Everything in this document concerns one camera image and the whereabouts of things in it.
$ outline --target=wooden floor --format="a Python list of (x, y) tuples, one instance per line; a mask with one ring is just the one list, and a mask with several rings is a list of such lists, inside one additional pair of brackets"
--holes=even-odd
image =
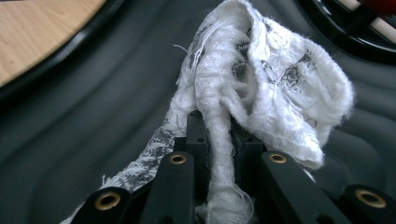
[(59, 48), (105, 1), (0, 2), (0, 87)]

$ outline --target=brass insert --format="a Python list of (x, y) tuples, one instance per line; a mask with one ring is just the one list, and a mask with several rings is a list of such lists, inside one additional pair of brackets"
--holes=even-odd
[(387, 202), (378, 194), (371, 192), (367, 189), (357, 189), (355, 196), (361, 201), (374, 208), (384, 208), (387, 206)]
[(276, 163), (285, 163), (288, 159), (286, 157), (280, 155), (280, 154), (271, 154), (270, 155), (270, 161), (276, 162)]
[(170, 162), (173, 164), (181, 164), (184, 163), (187, 160), (187, 158), (181, 154), (176, 154), (173, 155), (170, 159)]
[(119, 204), (121, 200), (121, 196), (114, 192), (114, 191), (109, 191), (106, 193), (103, 193), (95, 202), (95, 207), (98, 210), (101, 211), (106, 211), (109, 210), (115, 206), (117, 206), (117, 204)]

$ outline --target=ridged black surface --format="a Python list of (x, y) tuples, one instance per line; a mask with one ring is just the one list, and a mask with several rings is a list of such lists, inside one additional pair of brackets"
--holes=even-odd
[[(318, 184), (334, 194), (365, 184), (396, 198), (396, 67), (341, 51), (297, 1), (252, 2), (322, 45), (355, 84), (357, 108), (324, 148)], [(97, 190), (102, 175), (137, 158), (176, 90), (186, 52), (173, 45), (187, 48), (219, 3), (125, 1), (46, 78), (0, 105), (1, 223), (60, 222)]]

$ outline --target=wooden surface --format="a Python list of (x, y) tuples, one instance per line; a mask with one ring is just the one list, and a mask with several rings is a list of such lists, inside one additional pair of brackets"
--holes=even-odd
[(105, 1), (0, 2), (0, 87), (59, 48)]

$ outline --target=cloth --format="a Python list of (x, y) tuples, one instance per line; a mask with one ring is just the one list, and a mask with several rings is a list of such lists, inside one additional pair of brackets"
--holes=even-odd
[(206, 223), (249, 223), (253, 204), (234, 183), (230, 117), (269, 149), (315, 170), (353, 99), (350, 81), (323, 48), (263, 17), (246, 0), (224, 1), (192, 40), (163, 125), (140, 157), (102, 188), (133, 192), (152, 180), (175, 137), (185, 136), (187, 115), (199, 109), (211, 144), (211, 180), (197, 213)]

